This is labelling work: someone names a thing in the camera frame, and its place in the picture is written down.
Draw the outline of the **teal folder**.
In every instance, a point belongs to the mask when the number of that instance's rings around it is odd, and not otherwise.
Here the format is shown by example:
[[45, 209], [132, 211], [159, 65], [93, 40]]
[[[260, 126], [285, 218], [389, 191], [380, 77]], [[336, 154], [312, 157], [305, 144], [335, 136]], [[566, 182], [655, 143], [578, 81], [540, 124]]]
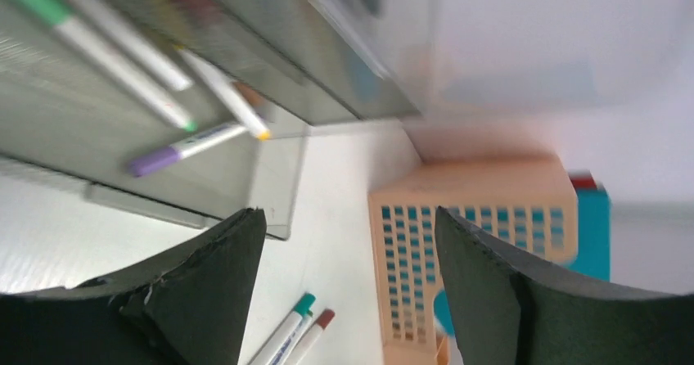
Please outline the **teal folder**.
[[[372, 201], [373, 254], [385, 341], [426, 344], [452, 323], [435, 247], [435, 211], [442, 201]], [[578, 232], [558, 206], [446, 205], [494, 236], [590, 277], [607, 280], [611, 203], [604, 190], [577, 192]]]

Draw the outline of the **red folder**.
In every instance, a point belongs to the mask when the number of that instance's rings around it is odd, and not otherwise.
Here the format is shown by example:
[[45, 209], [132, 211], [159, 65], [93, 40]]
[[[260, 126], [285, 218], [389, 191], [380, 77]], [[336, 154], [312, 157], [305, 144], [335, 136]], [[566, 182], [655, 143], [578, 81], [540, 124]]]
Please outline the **red folder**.
[[595, 190], [598, 185], [590, 172], [570, 173], [569, 179], [575, 190]]

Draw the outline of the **teal cap marker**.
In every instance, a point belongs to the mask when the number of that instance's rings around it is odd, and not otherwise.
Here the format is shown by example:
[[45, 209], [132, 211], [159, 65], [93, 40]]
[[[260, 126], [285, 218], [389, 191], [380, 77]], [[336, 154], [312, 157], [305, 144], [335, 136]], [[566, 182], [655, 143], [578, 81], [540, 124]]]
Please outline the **teal cap marker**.
[[296, 332], [304, 325], [304, 319], [315, 300], [313, 294], [305, 293], [249, 361], [249, 365], [279, 364]]

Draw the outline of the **brown cap marker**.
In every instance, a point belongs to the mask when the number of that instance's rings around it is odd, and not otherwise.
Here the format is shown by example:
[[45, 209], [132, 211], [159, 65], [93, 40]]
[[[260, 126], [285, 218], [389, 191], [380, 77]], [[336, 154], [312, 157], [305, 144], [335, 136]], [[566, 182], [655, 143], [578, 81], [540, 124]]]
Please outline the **brown cap marker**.
[[264, 106], [266, 100], [253, 88], [240, 81], [233, 81], [233, 87], [243, 96], [243, 98], [255, 109]]

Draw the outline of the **dark red cap marker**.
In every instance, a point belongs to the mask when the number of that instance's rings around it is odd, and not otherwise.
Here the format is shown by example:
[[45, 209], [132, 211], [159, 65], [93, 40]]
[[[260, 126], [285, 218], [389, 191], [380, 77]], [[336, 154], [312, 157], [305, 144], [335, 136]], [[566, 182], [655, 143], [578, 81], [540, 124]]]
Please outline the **dark red cap marker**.
[[331, 323], [336, 313], [333, 309], [324, 309], [316, 318], [313, 325], [302, 335], [294, 349], [290, 352], [285, 365], [300, 364], [309, 351], [317, 344], [319, 338]]

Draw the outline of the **light green cap marker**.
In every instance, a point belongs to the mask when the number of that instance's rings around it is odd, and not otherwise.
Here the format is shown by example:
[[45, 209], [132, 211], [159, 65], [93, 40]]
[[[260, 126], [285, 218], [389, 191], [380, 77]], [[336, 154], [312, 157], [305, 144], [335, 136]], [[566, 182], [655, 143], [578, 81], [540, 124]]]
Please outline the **light green cap marker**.
[[177, 128], [197, 129], [190, 114], [147, 73], [85, 24], [63, 0], [16, 0], [44, 21], [60, 39], [82, 53], [108, 77]]

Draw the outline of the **yellow cap marker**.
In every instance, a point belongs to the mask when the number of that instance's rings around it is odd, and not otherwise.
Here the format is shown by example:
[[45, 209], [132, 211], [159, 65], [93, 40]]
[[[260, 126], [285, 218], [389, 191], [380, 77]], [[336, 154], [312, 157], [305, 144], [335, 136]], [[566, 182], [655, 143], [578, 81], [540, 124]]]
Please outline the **yellow cap marker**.
[[224, 72], [183, 46], [175, 48], [187, 65], [250, 134], [259, 140], [268, 140], [272, 136], [266, 123], [232, 85], [232, 80]]

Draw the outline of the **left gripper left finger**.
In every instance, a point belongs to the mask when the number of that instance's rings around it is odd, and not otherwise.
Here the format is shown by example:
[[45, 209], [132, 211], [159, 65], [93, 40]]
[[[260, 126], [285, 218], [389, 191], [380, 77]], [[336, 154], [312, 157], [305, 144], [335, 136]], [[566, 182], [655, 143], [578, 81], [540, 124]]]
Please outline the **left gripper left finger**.
[[2, 363], [237, 363], [266, 229], [243, 209], [75, 288], [2, 295]]

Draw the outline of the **clear grey drawer organizer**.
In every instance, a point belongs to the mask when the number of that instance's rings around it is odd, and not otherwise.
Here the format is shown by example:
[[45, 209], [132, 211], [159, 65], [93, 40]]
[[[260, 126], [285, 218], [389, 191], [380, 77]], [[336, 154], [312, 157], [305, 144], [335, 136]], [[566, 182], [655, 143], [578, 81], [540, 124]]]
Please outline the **clear grey drawer organizer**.
[[439, 0], [1, 0], [1, 159], [197, 228], [291, 234], [306, 138], [418, 115]]

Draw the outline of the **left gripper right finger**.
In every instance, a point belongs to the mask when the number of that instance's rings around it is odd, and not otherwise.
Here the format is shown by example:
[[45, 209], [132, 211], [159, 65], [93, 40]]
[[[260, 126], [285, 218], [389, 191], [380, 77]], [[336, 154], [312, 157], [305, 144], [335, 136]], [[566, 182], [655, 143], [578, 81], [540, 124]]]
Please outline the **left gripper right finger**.
[[575, 273], [438, 208], [435, 244], [466, 364], [690, 364], [693, 297]]

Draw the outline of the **white acrylic marker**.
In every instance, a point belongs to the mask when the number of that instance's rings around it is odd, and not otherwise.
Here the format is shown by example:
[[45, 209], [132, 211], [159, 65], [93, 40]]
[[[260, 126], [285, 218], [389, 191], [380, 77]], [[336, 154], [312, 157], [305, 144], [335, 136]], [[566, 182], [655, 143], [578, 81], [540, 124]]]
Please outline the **white acrylic marker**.
[[181, 92], [193, 86], [191, 77], [106, 1], [68, 1], [166, 87]]

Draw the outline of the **purple cap marker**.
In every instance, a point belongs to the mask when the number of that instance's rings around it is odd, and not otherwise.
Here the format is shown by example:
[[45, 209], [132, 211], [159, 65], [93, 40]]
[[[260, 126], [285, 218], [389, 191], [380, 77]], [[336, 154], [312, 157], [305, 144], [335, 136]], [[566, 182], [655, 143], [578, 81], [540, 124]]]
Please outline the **purple cap marker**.
[[131, 160], [127, 169], [134, 177], [146, 176], [241, 136], [245, 132], [246, 128], [243, 125], [233, 122], [223, 123]]

